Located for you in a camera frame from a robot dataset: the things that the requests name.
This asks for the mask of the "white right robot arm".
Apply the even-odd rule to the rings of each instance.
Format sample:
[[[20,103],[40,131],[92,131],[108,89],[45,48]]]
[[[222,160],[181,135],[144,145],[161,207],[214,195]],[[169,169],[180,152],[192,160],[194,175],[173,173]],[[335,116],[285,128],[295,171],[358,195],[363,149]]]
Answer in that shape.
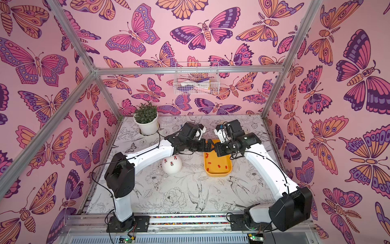
[[[245,133],[238,120],[223,123],[214,130],[219,142],[215,151],[219,157],[242,156],[263,178],[275,202],[270,206],[252,205],[244,210],[244,221],[249,228],[262,223],[267,228],[286,231],[311,217],[313,195],[307,187],[300,187],[269,156],[255,133]]]

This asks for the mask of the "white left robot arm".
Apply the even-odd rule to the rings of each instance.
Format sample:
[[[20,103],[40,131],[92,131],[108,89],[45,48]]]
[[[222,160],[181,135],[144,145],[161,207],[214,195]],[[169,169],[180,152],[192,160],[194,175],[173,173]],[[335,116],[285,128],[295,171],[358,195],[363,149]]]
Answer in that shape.
[[[119,152],[114,155],[104,176],[114,203],[114,217],[108,222],[108,233],[132,231],[135,228],[131,192],[135,187],[136,174],[163,158],[181,154],[185,150],[212,152],[215,143],[202,137],[205,132],[202,124],[187,122],[179,131],[161,137],[153,146],[132,154]]]

